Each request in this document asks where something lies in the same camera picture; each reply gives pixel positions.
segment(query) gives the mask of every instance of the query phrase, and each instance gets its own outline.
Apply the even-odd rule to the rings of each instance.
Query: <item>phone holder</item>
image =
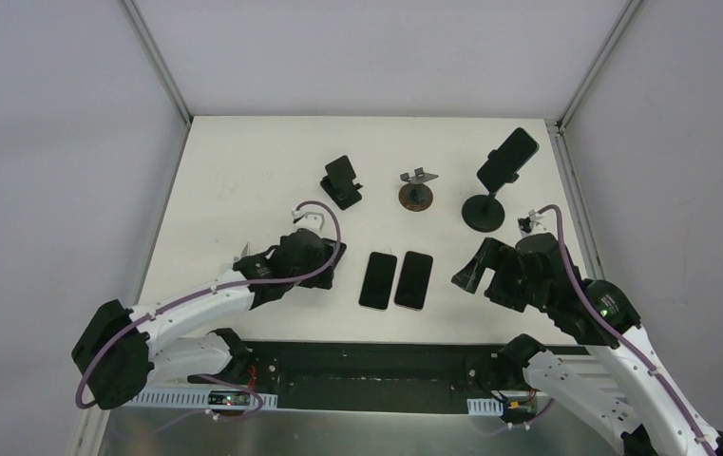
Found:
[[[405,182],[406,185],[403,185],[397,194],[400,204],[413,212],[428,209],[434,202],[434,194],[426,182],[433,181],[438,177],[436,174],[425,172],[423,168],[415,169],[414,176],[410,176],[409,173],[401,174],[400,181]]]
[[[518,170],[535,155],[540,146],[526,133],[517,128],[501,146],[487,155],[487,161],[479,168],[476,178],[487,190],[487,195],[470,197],[462,206],[462,219],[470,228],[490,233],[504,224],[504,206],[495,194],[506,183],[518,179]]]
[[[355,179],[355,170],[352,169],[350,159],[343,155],[325,165],[328,175],[322,178],[319,185],[331,197],[342,211],[361,200],[358,190],[363,188],[360,183],[352,183]]]

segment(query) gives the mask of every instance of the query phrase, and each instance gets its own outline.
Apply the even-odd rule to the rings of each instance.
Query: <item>white tabletop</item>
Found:
[[[506,211],[504,226],[488,235],[477,233],[462,221],[462,204],[485,193],[476,171],[517,127],[540,150],[518,181],[498,194]],[[339,211],[319,186],[325,164],[342,155],[350,157],[356,181],[364,185],[363,199],[346,211]],[[434,194],[431,207],[415,213],[400,205],[397,193],[400,174],[420,166],[440,178],[428,185]],[[295,288],[278,301],[213,321],[197,333],[233,328],[247,340],[403,343],[505,343],[529,333],[547,344],[574,344],[532,308],[516,313],[489,302],[483,291],[491,272],[476,295],[450,283],[485,236],[514,245],[520,239],[517,218],[551,202],[564,212],[568,248],[582,264],[542,120],[197,117],[142,301],[160,300],[217,276],[246,242],[252,253],[279,243],[280,236],[293,231],[291,209],[303,200],[329,203],[339,217],[348,250],[336,268],[333,288]],[[546,220],[554,226],[553,215]],[[329,218],[323,236],[334,238]],[[434,258],[425,308],[417,312],[390,303],[380,312],[359,306],[370,252],[398,256],[398,277],[409,250]]]

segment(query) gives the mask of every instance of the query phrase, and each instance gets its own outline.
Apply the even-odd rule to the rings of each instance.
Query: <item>phone screen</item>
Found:
[[[397,256],[372,252],[367,265],[367,273],[364,275],[364,285],[361,286],[361,297],[358,298],[358,304],[379,311],[386,310],[389,306],[396,266]]]
[[[431,277],[432,256],[406,252],[400,281],[394,292],[394,303],[419,311],[426,303],[428,280]]]

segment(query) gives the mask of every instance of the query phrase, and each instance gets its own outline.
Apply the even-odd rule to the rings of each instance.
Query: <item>robotic arm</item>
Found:
[[[320,202],[312,203],[327,209]],[[82,402],[84,384],[101,409],[114,409],[152,383],[245,371],[250,353],[232,330],[215,330],[200,338],[184,336],[227,314],[278,300],[294,286],[332,287],[333,267],[347,248],[340,242],[338,225],[333,241],[320,236],[321,214],[294,215],[297,229],[281,237],[279,245],[241,258],[226,273],[191,291],[130,309],[118,300],[102,305],[72,351],[83,374],[77,405],[95,404]]]
[[[511,388],[528,385],[546,392],[618,453],[723,455],[723,432],[685,399],[656,356],[627,296],[608,281],[582,279],[564,244],[553,235],[528,234],[537,226],[536,215],[520,220],[519,226],[526,236],[514,248],[486,238],[452,282],[474,294],[483,271],[495,270],[485,296],[518,312],[532,306],[547,314],[606,368],[627,403],[568,369],[526,334],[499,351],[493,360],[496,374]]]

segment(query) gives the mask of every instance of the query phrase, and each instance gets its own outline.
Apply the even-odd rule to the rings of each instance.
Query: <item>purple cable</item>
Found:
[[[239,390],[239,391],[245,392],[245,393],[249,394],[250,396],[254,397],[255,400],[257,401],[257,406],[255,406],[255,408],[246,410],[238,416],[221,416],[221,415],[214,413],[213,416],[215,417],[216,421],[231,422],[231,421],[245,420],[245,419],[251,417],[252,415],[259,413],[260,410],[263,409],[263,406],[266,405],[265,402],[263,401],[263,398],[260,397],[259,394],[252,391],[251,389],[245,388],[241,385],[234,385],[232,383],[222,382],[221,380],[218,380],[218,378],[216,378],[212,375],[200,374],[199,377],[207,380],[208,382],[215,383],[217,385],[222,385],[223,387],[227,387],[232,390]],[[159,427],[151,429],[147,432],[144,432],[142,434],[124,434],[118,430],[117,426],[112,426],[109,431],[112,432],[112,434],[115,437],[117,437],[121,440],[140,440],[145,437],[150,437],[162,430],[166,430],[174,425],[177,425],[177,424],[181,423],[182,421],[190,418],[191,416],[197,415],[199,413],[207,413],[207,411],[206,410],[189,410],[189,411],[183,413],[182,415],[174,418],[173,420],[171,420]]]
[[[548,403],[545,405],[545,407],[540,410],[540,413],[538,413],[534,418],[531,420],[525,422],[526,425],[529,425],[530,427],[534,425],[538,420],[540,420],[548,411],[551,409],[551,406],[554,405],[554,399],[550,399]],[[509,429],[509,426],[499,427],[498,429],[495,429],[492,432],[485,432],[483,430],[478,430],[475,426],[473,426],[472,423],[470,423],[470,427],[473,428],[473,430],[476,431],[477,434],[481,435],[482,437],[495,437],[496,435],[504,432],[505,430]]]
[[[307,205],[314,205],[319,206],[322,209],[325,210],[325,212],[328,213],[329,216],[331,216],[331,219],[333,219],[333,226],[335,226],[336,230],[336,246],[341,245],[341,228],[338,224],[338,218],[336,217],[333,210],[331,210],[330,207],[328,207],[327,204],[325,204],[322,201],[315,201],[315,200],[308,200],[308,201],[302,201],[300,202],[295,210],[299,210],[302,208],[302,206]],[[302,280],[308,280],[309,278],[316,277],[328,268],[331,267],[332,264],[335,263],[336,257],[338,257],[339,248],[333,249],[333,254],[330,258],[328,258],[327,261],[325,261],[325,264],[319,266],[317,269],[315,269],[312,272],[309,272],[307,274],[303,275],[297,275],[295,277],[285,277],[285,278],[257,278],[254,280],[237,280],[235,282],[229,282],[229,283],[223,283],[221,285],[218,285],[216,287],[216,290],[223,290],[225,288],[233,288],[233,287],[243,287],[248,285],[280,285],[284,283],[296,283],[301,282]],[[179,299],[176,299],[174,301],[169,302],[168,304],[165,304],[164,306],[160,307],[156,311],[156,315],[162,315],[171,309],[174,309],[176,307],[179,307],[180,305],[184,304],[185,302],[188,302],[192,299],[196,299],[197,297],[202,297],[204,295],[208,295],[212,293],[212,291],[209,288],[205,288],[204,290],[199,290],[197,292],[193,292],[192,294],[189,294],[187,296],[183,296]],[[109,349],[112,348],[121,338],[126,335],[128,332],[132,331],[133,329],[137,328],[138,326],[142,325],[146,321],[151,319],[150,314],[145,314],[141,316],[140,318],[132,321],[130,324],[124,326],[120,331],[115,333],[109,340],[106,341],[106,343],[101,347],[100,350],[98,350],[97,353],[95,353],[95,356],[93,356],[92,361],[90,361],[89,366],[87,366],[84,374],[82,375],[82,380],[79,382],[79,387],[76,389],[76,407],[79,409],[89,409],[90,407],[95,406],[96,402],[84,402],[84,389],[87,385],[87,382],[89,382],[89,377],[92,375],[92,372],[95,371],[95,368],[98,367],[98,364],[101,362],[101,359],[104,358],[104,355],[109,352]]]
[[[633,345],[629,340],[627,340],[626,337],[621,335],[620,332],[616,331],[612,326],[610,326],[609,323],[604,321],[604,319],[599,315],[598,312],[596,312],[596,309],[593,308],[593,305],[588,300],[587,296],[585,296],[585,292],[580,286],[579,282],[577,281],[577,277],[574,274],[574,267],[571,263],[571,258],[568,256],[568,250],[565,248],[565,241],[563,239],[562,234],[562,211],[560,210],[560,207],[557,204],[549,204],[540,211],[538,211],[538,214],[542,214],[547,211],[554,211],[557,214],[557,242],[560,244],[560,253],[562,255],[562,264],[565,267],[565,272],[568,273],[568,279],[571,280],[571,284],[574,286],[574,291],[577,293],[577,296],[579,297],[580,301],[582,301],[582,304],[585,306],[585,310],[590,314],[590,316],[593,317],[593,319],[596,320],[597,323],[599,323],[599,326],[604,328],[605,331],[610,333],[613,337],[617,339],[618,342],[621,343],[621,345],[625,346],[627,349],[629,349],[630,352],[632,352],[635,356],[640,359],[640,361],[643,363],[644,366],[646,366],[646,369],[649,371],[650,375],[653,375],[658,382],[660,382],[660,385],[663,387],[664,390],[669,394],[669,396],[672,398],[672,401],[675,402],[675,405],[677,406],[677,409],[680,410],[680,413],[682,413],[683,417],[688,422],[689,426],[691,427],[691,430],[696,435],[696,439],[699,441],[700,444],[702,444],[702,447],[705,448],[705,451],[708,452],[711,456],[716,456],[716,452],[713,451],[713,447],[708,442],[708,439],[705,437],[705,434],[702,433],[702,429],[699,428],[699,425],[694,420],[694,417],[691,416],[691,413],[689,412],[688,408],[686,407],[685,403],[682,399],[680,399],[680,396],[677,395],[677,392],[672,387],[672,384],[669,383],[669,380],[666,379],[660,372],[657,371],[657,366],[655,366],[655,363],[652,362],[651,359],[646,357],[646,355],[641,351],[638,347]]]

